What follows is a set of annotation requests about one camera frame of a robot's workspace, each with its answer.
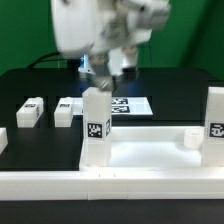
white block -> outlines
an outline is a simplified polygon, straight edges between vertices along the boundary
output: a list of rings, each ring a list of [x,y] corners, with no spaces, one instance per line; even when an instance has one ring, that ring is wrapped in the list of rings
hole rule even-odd
[[[6,128],[0,128],[0,155],[8,145]]]
[[[224,88],[209,88],[202,165],[224,166]]]
[[[84,161],[106,166],[111,156],[111,92],[89,88],[83,93]]]
[[[18,128],[33,128],[44,111],[42,98],[29,98],[16,113]]]
[[[73,98],[61,98],[54,112],[55,127],[71,127],[73,118]]]

white tray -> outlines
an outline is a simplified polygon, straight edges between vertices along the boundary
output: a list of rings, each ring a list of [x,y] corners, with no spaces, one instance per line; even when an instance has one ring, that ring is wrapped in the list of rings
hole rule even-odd
[[[168,170],[199,168],[199,150],[184,147],[184,133],[189,127],[113,127],[112,157],[108,167],[84,165],[81,171],[93,170]]]
[[[1,172],[0,200],[224,199],[224,168],[200,166],[186,128],[114,128],[110,167]]]

black cable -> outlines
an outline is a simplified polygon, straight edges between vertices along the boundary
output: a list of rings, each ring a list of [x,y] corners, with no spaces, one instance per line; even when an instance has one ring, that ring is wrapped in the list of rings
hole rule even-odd
[[[35,67],[35,65],[37,65],[39,63],[52,62],[52,61],[67,61],[67,60],[66,59],[37,60],[37,61],[33,62],[32,64],[30,64],[27,68],[32,69]]]
[[[44,59],[46,58],[49,58],[49,57],[54,57],[54,56],[58,56],[60,55],[61,53],[59,52],[53,52],[53,53],[50,53],[50,54],[46,54],[46,55],[43,55],[41,56],[40,58],[38,58],[37,60],[35,60],[33,63],[31,63],[29,66],[27,66],[28,69],[32,69],[36,64],[38,64],[40,61],[43,61]]]

black and white card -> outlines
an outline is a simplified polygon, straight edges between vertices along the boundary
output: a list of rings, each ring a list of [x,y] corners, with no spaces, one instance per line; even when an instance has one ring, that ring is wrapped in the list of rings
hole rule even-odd
[[[130,107],[126,106],[115,106],[111,108],[112,114],[130,114]]]
[[[112,106],[120,106],[120,105],[127,105],[128,98],[113,98],[112,99]]]

white pillar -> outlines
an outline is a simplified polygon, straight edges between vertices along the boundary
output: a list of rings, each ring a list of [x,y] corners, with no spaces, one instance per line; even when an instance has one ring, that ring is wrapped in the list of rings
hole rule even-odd
[[[224,88],[209,88],[202,165],[224,166]]]
[[[111,92],[89,88],[83,93],[84,160],[107,166],[111,157]]]

